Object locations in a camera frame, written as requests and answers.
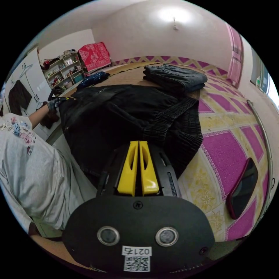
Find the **gray glove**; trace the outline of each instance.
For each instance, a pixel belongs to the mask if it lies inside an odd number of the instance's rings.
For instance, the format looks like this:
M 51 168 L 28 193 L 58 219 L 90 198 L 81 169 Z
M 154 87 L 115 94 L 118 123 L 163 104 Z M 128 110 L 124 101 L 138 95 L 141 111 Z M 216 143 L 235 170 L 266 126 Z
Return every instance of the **gray glove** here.
M 60 104 L 59 98 L 56 98 L 50 101 L 49 103 L 47 103 L 47 106 L 49 107 L 49 111 L 57 109 L 59 104 Z

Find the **wardrobe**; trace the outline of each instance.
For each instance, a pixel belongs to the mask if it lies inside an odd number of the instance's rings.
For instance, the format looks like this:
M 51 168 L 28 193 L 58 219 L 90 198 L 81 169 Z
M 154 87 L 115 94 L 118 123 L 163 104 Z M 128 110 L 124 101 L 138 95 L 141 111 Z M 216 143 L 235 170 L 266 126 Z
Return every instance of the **wardrobe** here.
M 21 61 L 21 63 L 16 67 L 16 69 L 7 80 L 5 89 L 5 101 L 7 102 L 9 111 L 9 92 L 17 80 L 21 81 L 21 83 L 32 96 L 28 108 L 26 110 L 21 108 L 22 115 L 29 116 L 30 114 L 35 112 L 36 109 L 40 108 L 44 101 L 47 101 L 51 92 L 51 88 L 49 87 L 45 79 L 39 63 L 37 48 L 28 53 L 28 55 Z M 47 140 L 60 123 L 60 120 L 54 123 L 51 129 L 43 127 L 41 124 L 39 124 L 34 129 L 34 131 L 42 139 Z

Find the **red cloth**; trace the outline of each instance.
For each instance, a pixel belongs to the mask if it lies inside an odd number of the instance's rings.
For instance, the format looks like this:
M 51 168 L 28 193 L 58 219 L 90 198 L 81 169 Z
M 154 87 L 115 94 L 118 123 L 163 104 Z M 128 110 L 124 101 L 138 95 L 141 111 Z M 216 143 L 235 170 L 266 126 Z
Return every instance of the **red cloth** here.
M 103 42 L 87 44 L 78 50 L 79 56 L 87 72 L 92 73 L 111 64 L 110 54 Z

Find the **pink curtain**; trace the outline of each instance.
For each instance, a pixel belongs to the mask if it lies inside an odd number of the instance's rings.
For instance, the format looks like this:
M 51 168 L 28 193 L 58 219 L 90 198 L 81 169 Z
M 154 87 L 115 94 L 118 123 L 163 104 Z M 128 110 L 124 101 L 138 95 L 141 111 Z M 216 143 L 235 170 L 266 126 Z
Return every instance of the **pink curtain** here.
M 228 78 L 233 81 L 235 87 L 238 87 L 242 71 L 242 41 L 240 34 L 234 28 L 232 28 L 228 24 L 227 28 L 230 35 L 230 42 L 232 45 L 232 59 L 230 61 Z

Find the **wall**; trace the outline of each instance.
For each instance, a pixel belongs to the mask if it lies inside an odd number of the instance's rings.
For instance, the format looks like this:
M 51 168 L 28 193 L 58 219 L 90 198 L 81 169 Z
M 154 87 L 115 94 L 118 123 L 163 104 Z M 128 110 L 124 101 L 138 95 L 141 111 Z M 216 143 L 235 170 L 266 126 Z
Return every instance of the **wall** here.
M 173 15 L 178 30 L 173 29 Z M 225 22 L 186 1 L 134 4 L 100 21 L 92 31 L 96 42 L 105 43 L 113 61 L 178 56 L 229 69 L 231 44 Z
M 243 37 L 242 41 L 244 61 L 238 90 L 253 103 L 267 132 L 273 159 L 273 177 L 275 178 L 275 186 L 271 192 L 271 196 L 273 197 L 279 181 L 279 112 L 275 108 L 272 100 L 250 82 L 253 71 L 252 48 Z
M 67 49 L 78 50 L 86 44 L 94 43 L 91 29 L 78 31 L 51 42 L 39 50 L 40 60 L 55 58 Z

